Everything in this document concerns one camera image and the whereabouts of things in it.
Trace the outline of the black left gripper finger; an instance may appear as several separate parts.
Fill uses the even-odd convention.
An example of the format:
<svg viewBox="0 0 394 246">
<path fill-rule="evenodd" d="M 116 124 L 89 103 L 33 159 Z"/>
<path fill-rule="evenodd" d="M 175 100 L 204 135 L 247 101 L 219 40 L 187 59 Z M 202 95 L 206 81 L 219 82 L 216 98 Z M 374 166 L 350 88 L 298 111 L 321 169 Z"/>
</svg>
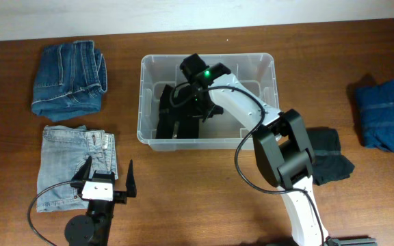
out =
<svg viewBox="0 0 394 246">
<path fill-rule="evenodd" d="M 92 166 L 92 157 L 89 156 L 86 159 L 85 163 L 78 169 L 78 171 L 76 172 L 76 174 L 73 176 L 71 180 L 75 182 L 86 181 L 90 176 L 91 166 Z"/>
<path fill-rule="evenodd" d="M 133 173 L 133 161 L 130 160 L 125 182 L 127 197 L 137 197 L 137 187 Z"/>
</svg>

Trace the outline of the black garment with tape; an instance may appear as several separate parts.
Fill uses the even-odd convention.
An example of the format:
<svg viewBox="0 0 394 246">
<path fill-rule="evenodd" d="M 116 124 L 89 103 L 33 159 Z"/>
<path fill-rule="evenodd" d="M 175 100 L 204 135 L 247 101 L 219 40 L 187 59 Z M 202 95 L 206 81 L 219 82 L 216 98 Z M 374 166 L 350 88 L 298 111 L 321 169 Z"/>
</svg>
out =
<svg viewBox="0 0 394 246">
<path fill-rule="evenodd" d="M 214 115 L 224 113 L 223 108 L 215 105 L 206 117 L 196 98 L 180 108 L 174 108 L 170 104 L 170 93 L 173 89 L 171 85 L 165 85 L 161 94 L 156 139 L 198 139 L 200 123 Z"/>
</svg>

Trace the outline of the dark green garment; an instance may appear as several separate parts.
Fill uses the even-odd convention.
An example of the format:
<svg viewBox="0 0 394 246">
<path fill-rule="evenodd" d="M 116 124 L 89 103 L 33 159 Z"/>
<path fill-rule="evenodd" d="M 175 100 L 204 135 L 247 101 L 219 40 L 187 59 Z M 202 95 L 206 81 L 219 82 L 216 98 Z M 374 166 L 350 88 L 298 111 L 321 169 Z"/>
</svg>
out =
<svg viewBox="0 0 394 246">
<path fill-rule="evenodd" d="M 320 186 L 349 178 L 355 166 L 342 155 L 337 130 L 327 127 L 308 128 L 307 134 L 315 153 L 313 184 Z"/>
</svg>

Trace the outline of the blue garment with tape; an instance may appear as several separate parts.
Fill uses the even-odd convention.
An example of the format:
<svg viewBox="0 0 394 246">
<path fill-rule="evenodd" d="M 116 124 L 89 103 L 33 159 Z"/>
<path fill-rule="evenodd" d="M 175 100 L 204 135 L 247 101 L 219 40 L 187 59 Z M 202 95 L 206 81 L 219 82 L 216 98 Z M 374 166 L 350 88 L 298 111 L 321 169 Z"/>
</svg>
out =
<svg viewBox="0 0 394 246">
<path fill-rule="evenodd" d="M 355 99 L 364 147 L 394 153 L 394 80 L 359 87 Z"/>
</svg>

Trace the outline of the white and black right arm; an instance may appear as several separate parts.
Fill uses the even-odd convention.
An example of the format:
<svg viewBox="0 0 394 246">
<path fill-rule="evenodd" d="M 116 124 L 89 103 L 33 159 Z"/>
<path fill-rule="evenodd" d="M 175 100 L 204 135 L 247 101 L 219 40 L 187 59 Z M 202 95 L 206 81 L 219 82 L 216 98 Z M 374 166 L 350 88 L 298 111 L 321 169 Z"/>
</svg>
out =
<svg viewBox="0 0 394 246">
<path fill-rule="evenodd" d="M 193 54 L 182 61 L 180 69 L 192 89 L 187 101 L 198 102 L 205 116 L 211 106 L 219 106 L 248 129 L 236 153 L 251 139 L 258 170 L 272 189 L 258 187 L 250 180 L 246 183 L 262 193 L 281 196 L 293 243 L 325 245 L 328 231 L 313 194 L 315 154 L 301 115 L 294 109 L 283 112 L 268 105 L 224 64 L 208 66 Z"/>
</svg>

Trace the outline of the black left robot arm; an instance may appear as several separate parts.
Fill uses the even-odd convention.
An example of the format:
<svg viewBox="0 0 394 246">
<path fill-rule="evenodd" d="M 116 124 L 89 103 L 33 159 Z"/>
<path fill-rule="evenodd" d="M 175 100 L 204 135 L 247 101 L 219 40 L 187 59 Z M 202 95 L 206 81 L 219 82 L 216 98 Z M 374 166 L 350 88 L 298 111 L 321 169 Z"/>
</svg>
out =
<svg viewBox="0 0 394 246">
<path fill-rule="evenodd" d="M 70 186 L 88 202 L 88 208 L 84 215 L 77 215 L 66 224 L 64 236 L 70 246 L 106 246 L 115 205 L 126 204 L 128 198 L 137 196 L 132 163 L 129 163 L 124 191 L 115 190 L 115 173 L 91 173 L 91 167 L 92 158 L 88 157 L 71 179 Z"/>
</svg>

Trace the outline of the clear plastic storage container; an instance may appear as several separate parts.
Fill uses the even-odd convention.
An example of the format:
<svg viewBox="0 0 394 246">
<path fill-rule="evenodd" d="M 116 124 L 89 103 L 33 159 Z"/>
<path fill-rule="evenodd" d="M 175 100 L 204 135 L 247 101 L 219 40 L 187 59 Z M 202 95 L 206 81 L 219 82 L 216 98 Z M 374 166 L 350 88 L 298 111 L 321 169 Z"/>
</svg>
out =
<svg viewBox="0 0 394 246">
<path fill-rule="evenodd" d="M 280 113 L 268 53 L 147 55 L 141 63 L 137 138 L 155 151 L 235 149 Z"/>
</svg>

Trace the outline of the light blue folded jeans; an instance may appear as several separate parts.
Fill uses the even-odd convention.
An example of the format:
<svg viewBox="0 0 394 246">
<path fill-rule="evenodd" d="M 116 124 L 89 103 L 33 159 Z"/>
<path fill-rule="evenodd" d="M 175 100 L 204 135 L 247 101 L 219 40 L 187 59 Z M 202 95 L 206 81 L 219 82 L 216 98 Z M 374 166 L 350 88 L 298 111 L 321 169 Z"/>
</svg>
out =
<svg viewBox="0 0 394 246">
<path fill-rule="evenodd" d="M 71 180 L 86 159 L 92 157 L 91 173 L 118 173 L 115 136 L 104 130 L 89 130 L 85 126 L 46 126 L 42 132 L 40 169 L 37 192 L 57 183 Z M 88 203 L 77 190 L 65 184 L 47 191 L 36 201 L 36 211 L 86 209 Z"/>
</svg>

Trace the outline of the dark blue folded jeans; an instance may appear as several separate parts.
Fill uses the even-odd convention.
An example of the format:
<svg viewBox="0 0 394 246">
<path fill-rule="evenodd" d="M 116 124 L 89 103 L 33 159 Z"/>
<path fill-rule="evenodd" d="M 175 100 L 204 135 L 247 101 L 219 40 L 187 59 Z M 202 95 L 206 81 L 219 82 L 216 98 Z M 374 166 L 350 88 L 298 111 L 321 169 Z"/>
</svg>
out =
<svg viewBox="0 0 394 246">
<path fill-rule="evenodd" d="M 94 41 L 47 46 L 34 80 L 31 111 L 53 122 L 98 113 L 106 92 L 107 66 Z"/>
</svg>

